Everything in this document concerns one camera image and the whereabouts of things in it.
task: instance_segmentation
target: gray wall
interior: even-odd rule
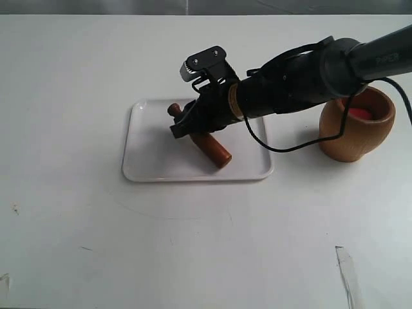
[[[412,14],[412,0],[0,0],[0,14]]]

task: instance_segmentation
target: white table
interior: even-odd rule
[[[389,85],[376,83],[397,106],[395,126],[356,164],[313,146],[274,155],[261,182],[158,185],[127,181],[120,165],[138,99],[194,96],[178,73],[192,53],[219,44],[244,78],[289,48],[331,34],[370,41],[411,22],[0,16],[2,304],[344,309],[342,245],[366,308],[410,308],[412,128]],[[412,97],[412,75],[395,79]],[[316,135],[321,108],[267,117],[270,144]]]

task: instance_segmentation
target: wire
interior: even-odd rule
[[[402,87],[400,87],[397,82],[395,82],[394,80],[389,79],[389,78],[387,78],[387,77],[384,77],[384,78],[382,78],[382,79],[376,79],[376,80],[381,80],[381,81],[387,82],[387,83],[391,84],[393,87],[396,88],[396,90],[399,92],[400,96],[402,97],[402,100],[403,100],[404,103],[405,103],[407,115],[409,116],[409,120],[411,121],[411,124],[412,124],[412,108],[411,108],[411,104],[410,104],[410,102],[409,102],[409,99],[407,98],[407,95],[406,95],[405,91],[402,89]],[[315,139],[315,140],[311,140],[311,141],[309,141],[309,142],[306,142],[306,143],[303,143],[303,144],[300,144],[300,145],[297,145],[297,146],[294,146],[294,147],[291,147],[291,148],[278,149],[278,148],[273,148],[273,147],[270,147],[270,146],[266,145],[266,144],[265,144],[264,142],[262,142],[262,141],[256,136],[256,134],[253,132],[252,128],[250,127],[249,120],[248,120],[246,114],[245,114],[243,111],[242,111],[242,114],[243,114],[243,118],[244,118],[244,120],[245,120],[246,127],[247,127],[250,135],[252,135],[252,137],[255,139],[255,141],[257,141],[262,147],[268,149],[269,151],[273,151],[274,153],[289,153],[289,152],[291,152],[291,151],[295,151],[295,150],[304,148],[304,147],[306,147],[306,146],[314,145],[314,144],[319,143],[319,142],[325,142],[325,141],[327,141],[327,140],[336,140],[336,139],[342,137],[342,135],[343,135],[344,132],[345,132],[346,119],[348,118],[348,113],[349,113],[350,105],[351,105],[351,103],[352,103],[353,98],[355,97],[355,95],[356,95],[362,88],[363,88],[363,85],[362,85],[362,87],[360,87],[355,93],[353,93],[353,94],[349,97],[349,99],[348,99],[348,101],[347,101],[347,103],[346,103],[346,105],[345,105],[344,111],[343,111],[342,120],[341,120],[341,128],[339,129],[339,133],[338,133],[338,134],[332,135],[332,136],[327,136],[327,137],[322,137],[322,138],[317,138],[317,139]]]

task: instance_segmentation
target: wooden bowl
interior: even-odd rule
[[[336,135],[341,126],[344,105],[347,99],[326,103],[319,120],[319,137]],[[395,106],[380,90],[367,87],[353,98],[351,108],[368,110],[373,120],[364,120],[348,114],[342,137],[319,143],[322,151],[340,162],[354,162],[378,147],[387,137],[395,120]]]

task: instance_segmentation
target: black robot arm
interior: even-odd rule
[[[199,98],[171,130],[175,138],[213,132],[247,118],[293,113],[361,92],[369,82],[412,71],[412,26],[361,44],[328,37],[286,51],[239,80],[219,46],[190,56],[180,70]],[[202,82],[208,84],[197,88]]]

